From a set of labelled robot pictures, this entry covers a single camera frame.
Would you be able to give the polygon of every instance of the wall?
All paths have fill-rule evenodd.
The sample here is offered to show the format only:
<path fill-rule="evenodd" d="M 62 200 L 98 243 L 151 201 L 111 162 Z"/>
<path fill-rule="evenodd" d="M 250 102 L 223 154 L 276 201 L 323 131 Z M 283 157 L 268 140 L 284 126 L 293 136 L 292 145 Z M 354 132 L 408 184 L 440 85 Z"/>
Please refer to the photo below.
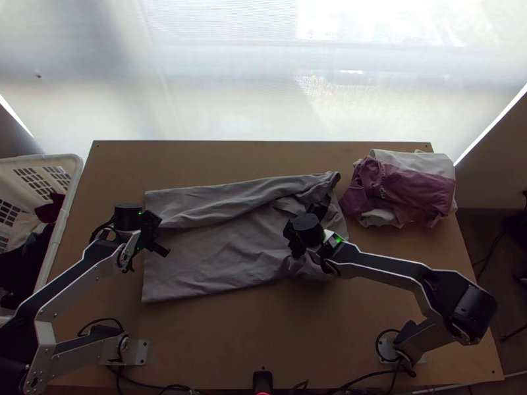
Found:
<path fill-rule="evenodd" d="M 0 105 L 0 158 L 43 153 L 35 139 Z"/>
<path fill-rule="evenodd" d="M 527 189 L 527 95 L 522 93 L 456 166 L 459 207 L 523 208 L 521 191 Z"/>

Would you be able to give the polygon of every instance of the purple clothing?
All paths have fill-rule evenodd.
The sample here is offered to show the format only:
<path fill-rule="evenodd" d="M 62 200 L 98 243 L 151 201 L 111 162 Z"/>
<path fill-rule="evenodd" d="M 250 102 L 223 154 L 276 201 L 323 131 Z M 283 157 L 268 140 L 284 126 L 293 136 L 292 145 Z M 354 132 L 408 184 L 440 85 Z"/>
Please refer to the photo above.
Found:
<path fill-rule="evenodd" d="M 51 192 L 49 197 L 51 198 L 52 203 L 35 208 L 35 214 L 37 215 L 38 219 L 45 224 L 54 223 L 57 221 L 59 213 L 61 212 L 65 195 L 58 194 L 57 192 Z"/>
<path fill-rule="evenodd" d="M 448 215 L 455 184 L 450 178 L 366 157 L 355 167 L 339 203 L 347 215 L 357 219 L 372 209 L 388 209 L 399 224 L 417 222 L 431 228 Z"/>

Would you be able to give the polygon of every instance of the black cable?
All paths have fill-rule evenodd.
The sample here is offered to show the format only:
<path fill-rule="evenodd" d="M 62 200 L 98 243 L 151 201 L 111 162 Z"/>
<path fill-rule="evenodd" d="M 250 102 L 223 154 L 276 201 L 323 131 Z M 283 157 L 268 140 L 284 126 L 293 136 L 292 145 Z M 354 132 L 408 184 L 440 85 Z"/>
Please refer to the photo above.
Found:
<path fill-rule="evenodd" d="M 119 366 L 117 368 L 117 374 L 115 375 L 115 388 L 117 388 L 117 394 L 124 395 L 123 390 L 121 390 L 121 384 L 119 383 L 121 379 L 121 372 L 123 371 L 123 367 Z"/>
<path fill-rule="evenodd" d="M 97 324 L 97 323 L 102 323 L 104 321 L 113 321 L 114 323 L 117 324 L 117 326 L 119 327 L 119 329 L 123 330 L 124 331 L 124 328 L 123 328 L 123 324 L 121 324 L 121 322 L 117 319 L 117 318 L 112 318 L 112 317 L 107 317 L 107 318 L 99 318 L 99 319 L 94 319 L 93 321 L 90 321 L 89 323 L 87 323 L 86 325 L 84 325 L 80 331 L 78 331 L 77 333 L 77 337 L 81 337 L 81 336 L 85 336 L 83 335 L 82 333 L 90 326 L 92 326 L 93 324 Z"/>
<path fill-rule="evenodd" d="M 489 252 L 487 254 L 487 256 L 485 257 L 485 263 L 483 264 L 483 267 L 482 269 L 480 270 L 480 272 L 478 273 L 478 275 L 476 276 L 476 280 L 479 280 L 483 274 L 483 272 L 485 271 L 485 269 L 487 268 L 487 266 L 489 265 L 489 262 L 492 258 L 492 255 L 494 254 L 494 251 L 496 250 L 496 247 L 498 246 L 499 244 L 499 241 L 504 237 L 505 235 L 505 232 L 504 231 L 501 231 L 500 233 L 498 233 L 498 235 L 496 236 L 496 239 L 494 239 L 494 242 L 492 243 L 490 249 L 489 249 Z"/>
<path fill-rule="evenodd" d="M 115 233 L 115 242 L 116 243 L 118 243 L 118 244 L 122 244 L 123 243 L 123 238 L 121 237 L 119 232 L 117 232 L 116 228 L 114 228 L 113 226 L 106 226 L 105 229 L 109 229 L 109 230 L 111 230 L 111 231 L 113 231 Z"/>
<path fill-rule="evenodd" d="M 133 384 L 133 385 L 136 385 L 136 386 L 140 386 L 140 387 L 143 387 L 143 388 L 149 388 L 151 390 L 161 390 L 161 391 L 167 391 L 167 390 L 172 390 L 172 391 L 187 391 L 187 392 L 190 392 L 190 391 L 194 391 L 193 389 L 191 389 L 190 387 L 187 387 L 186 385 L 180 385 L 180 384 L 171 384 L 171 385 L 168 385 L 168 386 L 159 386 L 159 385 L 152 385 L 152 384 L 146 384 L 144 382 L 139 382 L 139 381 L 135 381 L 135 380 L 132 380 L 130 379 L 129 377 L 125 376 L 124 374 L 118 372 L 118 371 L 115 371 L 113 370 L 110 366 L 106 365 L 106 368 L 112 372 L 114 375 L 118 376 L 119 379 L 123 380 L 123 381 L 127 381 L 129 382 L 130 384 Z"/>
<path fill-rule="evenodd" d="M 477 262 L 474 262 L 474 263 L 472 264 L 472 267 L 478 266 L 480 263 L 483 263 L 483 262 L 485 262 L 485 258 L 480 259 L 480 260 L 477 261 Z"/>
<path fill-rule="evenodd" d="M 159 395 L 163 395 L 165 391 L 171 391 L 171 390 L 172 391 L 185 391 L 185 392 L 192 393 L 192 390 L 189 387 L 181 386 L 179 384 L 174 384 L 174 385 L 167 385 L 165 388 L 161 390 Z"/>
<path fill-rule="evenodd" d="M 354 385 L 354 384 L 356 384 L 356 383 L 358 383 L 360 381 L 369 379 L 370 377 L 375 377 L 375 376 L 380 376 L 380 375 L 395 374 L 395 373 L 397 373 L 399 371 L 402 372 L 402 371 L 405 371 L 405 370 L 404 369 L 403 370 L 388 370 L 388 371 L 378 371 L 378 372 L 368 373 L 367 375 L 359 377 L 358 379 L 355 379 L 353 381 L 347 382 L 346 384 L 338 387 L 335 390 L 330 390 L 330 391 L 326 392 L 326 395 L 333 395 L 333 394 L 336 394 L 337 392 L 340 392 L 340 391 L 346 391 L 346 390 L 348 390 L 348 387 L 351 387 L 352 385 Z"/>
<path fill-rule="evenodd" d="M 393 378 L 391 379 L 390 388 L 384 395 L 390 395 L 393 391 L 393 387 L 395 386 L 395 381 L 397 380 L 397 375 L 399 374 L 399 369 L 401 368 L 402 359 L 399 359 L 399 362 L 397 363 L 397 367 L 395 368 L 395 373 L 393 373 Z"/>
<path fill-rule="evenodd" d="M 110 225 L 111 223 L 113 223 L 113 220 L 115 219 L 114 216 L 112 216 L 110 218 L 109 221 L 106 221 L 105 223 L 103 223 L 102 225 L 99 225 L 97 226 L 97 228 L 95 228 L 95 230 L 92 232 L 92 235 L 90 236 L 90 243 L 92 243 L 94 240 L 95 240 L 95 237 L 97 236 L 97 233 L 99 233 L 101 230 L 103 230 L 104 228 L 106 228 L 108 225 Z"/>
<path fill-rule="evenodd" d="M 123 324 L 121 324 L 121 322 L 117 319 L 117 318 L 112 318 L 112 317 L 106 317 L 106 318 L 99 318 L 99 319 L 94 319 L 93 321 L 90 321 L 89 323 L 87 323 L 86 325 L 84 325 L 80 331 L 78 331 L 77 333 L 77 337 L 82 337 L 82 336 L 85 336 L 83 334 L 83 332 L 90 326 L 92 326 L 93 324 L 97 324 L 97 323 L 101 323 L 101 322 L 104 322 L 104 321 L 113 321 L 114 323 L 117 324 L 117 326 L 119 327 L 119 329 L 123 330 L 124 331 L 124 328 L 123 328 Z M 123 341 L 125 340 L 126 337 L 123 337 L 121 339 L 121 341 L 119 342 L 119 345 L 117 346 L 117 355 L 119 357 L 119 360 L 122 361 L 123 360 L 123 356 L 121 355 L 121 344 L 123 343 Z M 186 386 L 186 385 L 181 385 L 181 384 L 171 384 L 169 386 L 158 386 L 158 385 L 150 385 L 150 384 L 145 384 L 143 382 L 139 382 L 139 381 L 135 381 L 135 380 L 132 380 L 128 377 L 126 377 L 124 374 L 123 374 L 123 368 L 124 366 L 119 366 L 117 367 L 117 370 L 113 370 L 110 366 L 106 365 L 106 368 L 112 372 L 114 375 L 115 375 L 115 388 L 117 389 L 117 393 L 119 395 L 124 395 L 123 394 L 123 390 L 121 388 L 121 380 L 124 380 L 124 381 L 128 381 L 129 383 L 131 384 L 134 384 L 136 386 L 141 386 L 141 387 L 144 387 L 144 388 L 150 388 L 150 389 L 153 389 L 153 390 L 161 390 L 161 392 L 159 393 L 159 395 L 165 393 L 166 391 L 185 391 L 185 392 L 194 392 L 193 389 L 191 389 L 190 387 Z"/>
<path fill-rule="evenodd" d="M 294 385 L 288 392 L 287 395 L 293 395 L 297 390 L 305 390 L 308 386 L 309 380 L 304 380 Z"/>
<path fill-rule="evenodd" d="M 397 357 L 393 358 L 393 359 L 387 359 L 387 358 L 384 358 L 384 356 L 381 354 L 381 351 L 379 350 L 379 345 L 380 345 L 380 342 L 381 342 L 381 337 L 387 333 L 391 333 L 391 332 L 394 332 L 394 333 L 400 333 L 400 330 L 397 330 L 397 329 L 386 329 L 386 330 L 383 330 L 381 333 L 379 333 L 379 336 L 377 336 L 377 338 L 375 339 L 375 352 L 377 353 L 377 355 L 379 356 L 379 358 L 381 358 L 381 361 L 384 361 L 384 362 L 397 362 L 398 360 L 401 359 L 401 356 L 398 355 Z"/>

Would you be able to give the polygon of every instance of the folded clothing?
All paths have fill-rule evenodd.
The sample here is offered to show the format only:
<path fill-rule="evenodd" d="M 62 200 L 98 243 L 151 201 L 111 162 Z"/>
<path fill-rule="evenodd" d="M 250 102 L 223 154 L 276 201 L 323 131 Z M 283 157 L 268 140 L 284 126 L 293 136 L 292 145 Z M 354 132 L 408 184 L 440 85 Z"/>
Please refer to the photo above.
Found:
<path fill-rule="evenodd" d="M 333 195 L 339 180 L 339 173 L 327 172 L 146 192 L 146 209 L 163 219 L 157 242 L 171 252 L 162 258 L 145 251 L 142 301 L 214 294 L 291 275 L 329 280 L 308 254 L 291 256 L 283 229 L 311 203 L 326 201 L 322 225 L 347 238 Z"/>
<path fill-rule="evenodd" d="M 441 153 L 373 149 L 354 164 L 339 203 L 364 226 L 417 222 L 431 228 L 455 211 L 455 170 Z"/>

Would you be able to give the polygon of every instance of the white curtain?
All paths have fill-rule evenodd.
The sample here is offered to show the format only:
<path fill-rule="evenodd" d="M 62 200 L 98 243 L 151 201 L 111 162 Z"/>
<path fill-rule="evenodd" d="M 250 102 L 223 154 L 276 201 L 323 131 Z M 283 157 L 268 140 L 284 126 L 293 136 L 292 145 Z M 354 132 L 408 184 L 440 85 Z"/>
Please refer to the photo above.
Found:
<path fill-rule="evenodd" d="M 0 0 L 0 94 L 47 153 L 430 141 L 455 160 L 527 82 L 526 16 L 523 0 Z"/>

